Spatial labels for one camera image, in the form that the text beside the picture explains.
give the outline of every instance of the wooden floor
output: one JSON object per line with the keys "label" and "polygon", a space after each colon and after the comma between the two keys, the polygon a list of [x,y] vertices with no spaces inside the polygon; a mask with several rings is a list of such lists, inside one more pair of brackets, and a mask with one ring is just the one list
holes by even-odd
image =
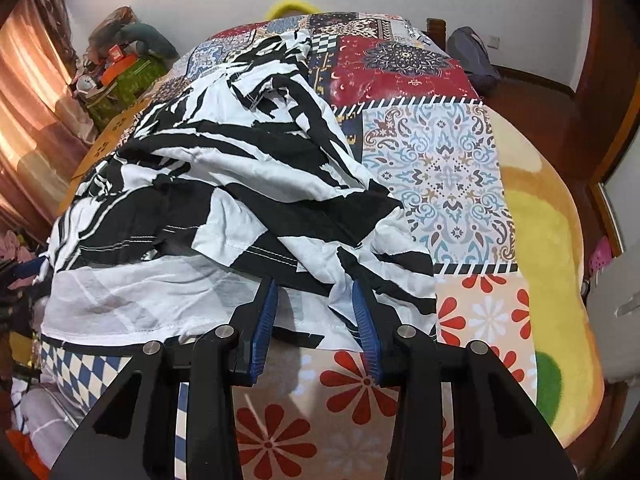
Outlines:
{"label": "wooden floor", "polygon": [[[484,102],[516,126],[564,180],[580,216],[585,269],[588,269],[588,259],[604,236],[604,228],[591,201],[587,182],[604,153],[594,152],[581,140],[580,117],[574,102],[561,92],[510,79],[501,81]],[[607,387],[596,420],[569,446],[568,454],[579,470],[596,460],[607,436],[613,404],[612,388]]]}

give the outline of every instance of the orange curtain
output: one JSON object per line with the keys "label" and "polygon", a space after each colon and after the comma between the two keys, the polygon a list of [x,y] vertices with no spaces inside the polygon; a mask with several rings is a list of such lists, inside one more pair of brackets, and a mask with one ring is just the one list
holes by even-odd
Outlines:
{"label": "orange curtain", "polygon": [[70,81],[35,1],[20,0],[0,28],[0,232],[24,228],[46,240],[95,140]]}

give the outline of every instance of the metal screw head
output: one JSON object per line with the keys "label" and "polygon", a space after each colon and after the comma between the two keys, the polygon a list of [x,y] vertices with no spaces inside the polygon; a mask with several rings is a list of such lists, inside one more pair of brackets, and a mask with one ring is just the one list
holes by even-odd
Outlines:
{"label": "metal screw head", "polygon": [[142,347],[142,351],[147,355],[153,355],[160,349],[158,341],[149,341]]}
{"label": "metal screw head", "polygon": [[471,345],[469,345],[469,348],[471,348],[471,351],[474,354],[478,354],[478,355],[484,355],[489,350],[489,347],[482,341],[472,341]]}
{"label": "metal screw head", "polygon": [[400,325],[398,327],[398,335],[404,338],[411,338],[416,334],[415,328],[411,325]]}
{"label": "metal screw head", "polygon": [[234,334],[234,328],[231,325],[220,325],[214,332],[220,339],[225,339]]}

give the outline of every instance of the red floral pattern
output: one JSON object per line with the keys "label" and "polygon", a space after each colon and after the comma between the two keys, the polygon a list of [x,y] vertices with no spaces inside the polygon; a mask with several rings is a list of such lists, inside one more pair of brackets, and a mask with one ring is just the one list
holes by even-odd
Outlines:
{"label": "red floral pattern", "polygon": [[362,354],[360,355],[360,361],[363,365],[362,368],[356,364],[352,355],[344,350],[336,352],[334,354],[334,360],[344,368],[347,373],[326,370],[320,374],[320,382],[322,385],[330,388],[353,386],[327,399],[326,406],[330,412],[338,413],[346,410],[349,405],[358,398],[353,413],[351,414],[351,420],[356,424],[367,424],[371,420],[370,398],[373,395],[380,413],[384,416],[394,416],[396,414],[398,402],[385,393],[390,390],[383,390],[375,386],[373,384],[373,378],[365,375]]}
{"label": "red floral pattern", "polygon": [[307,434],[311,429],[304,418],[297,418],[284,430],[278,432],[280,423],[284,419],[284,409],[279,404],[270,404],[264,409],[264,423],[261,425],[249,408],[240,408],[236,412],[238,423],[244,426],[252,436],[236,431],[238,444],[250,446],[240,449],[241,465],[248,464],[258,457],[254,466],[254,476],[259,480],[269,480],[273,476],[272,457],[280,470],[288,477],[299,476],[302,473],[300,465],[287,455],[299,458],[311,458],[318,449],[308,442],[289,442],[290,440]]}
{"label": "red floral pattern", "polygon": [[491,282],[494,282],[496,285],[504,285],[505,283],[507,283],[507,280],[505,280],[502,276],[497,276],[495,274],[487,274],[485,276],[472,274],[462,280],[462,286],[465,288],[474,288],[476,282],[478,281],[478,278],[480,278],[480,290],[482,290],[485,294],[488,294],[489,292],[494,290],[494,286]]}
{"label": "red floral pattern", "polygon": [[442,330],[442,338],[446,344],[453,346],[460,346],[460,338],[449,332],[449,330],[444,330],[444,328],[449,328],[450,330],[462,330],[466,326],[466,320],[462,316],[447,318],[447,316],[451,314],[457,306],[458,302],[456,301],[456,298],[449,297],[445,298],[438,310],[438,321],[440,322]]}
{"label": "red floral pattern", "polygon": [[492,346],[491,350],[493,350],[494,354],[496,354],[502,361],[502,364],[504,364],[505,368],[507,368],[507,370],[511,372],[513,378],[521,383],[524,380],[524,370],[522,368],[511,370],[511,367],[516,364],[516,361],[518,359],[518,355],[516,354],[516,352],[514,352],[513,350],[509,350],[502,358],[500,357],[500,349],[497,346]]}
{"label": "red floral pattern", "polygon": [[520,337],[523,339],[529,339],[531,336],[531,320],[529,319],[529,294],[526,290],[521,288],[517,294],[516,298],[520,304],[527,307],[526,310],[522,308],[516,308],[511,313],[511,320],[513,322],[519,323],[523,320],[527,320],[526,323],[520,328]]}
{"label": "red floral pattern", "polygon": [[440,465],[440,473],[446,476],[453,471],[454,457],[454,433],[450,428],[447,433],[447,421],[442,417],[442,464]]}

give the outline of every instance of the paisley pattern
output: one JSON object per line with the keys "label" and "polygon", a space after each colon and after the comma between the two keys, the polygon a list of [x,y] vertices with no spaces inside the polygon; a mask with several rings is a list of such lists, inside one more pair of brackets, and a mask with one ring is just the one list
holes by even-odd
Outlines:
{"label": "paisley pattern", "polygon": [[286,16],[285,18],[278,18],[277,20],[269,22],[266,30],[267,32],[272,32],[273,34],[281,34],[283,32],[287,32],[288,30],[294,30],[298,28],[302,19],[302,16]]}
{"label": "paisley pattern", "polygon": [[358,12],[323,12],[321,14],[310,14],[308,16],[308,27],[312,30],[326,27],[327,25],[337,25],[338,23],[349,23],[359,19]]}
{"label": "paisley pattern", "polygon": [[363,38],[381,38],[390,40],[392,37],[391,24],[388,20],[367,18],[353,20],[349,23],[336,23],[316,28],[316,34],[337,34],[342,36],[362,36]]}
{"label": "paisley pattern", "polygon": [[379,68],[408,77],[439,76],[443,69],[452,68],[449,57],[440,53],[415,48],[395,41],[380,41],[368,48],[362,62],[365,68]]}
{"label": "paisley pattern", "polygon": [[191,53],[187,65],[187,79],[193,81],[211,72],[224,61],[226,55],[244,48],[254,40],[255,31],[250,30],[237,36],[212,38],[199,44]]}
{"label": "paisley pattern", "polygon": [[362,112],[362,163],[406,208],[437,263],[514,260],[491,123],[482,105],[423,104]]}

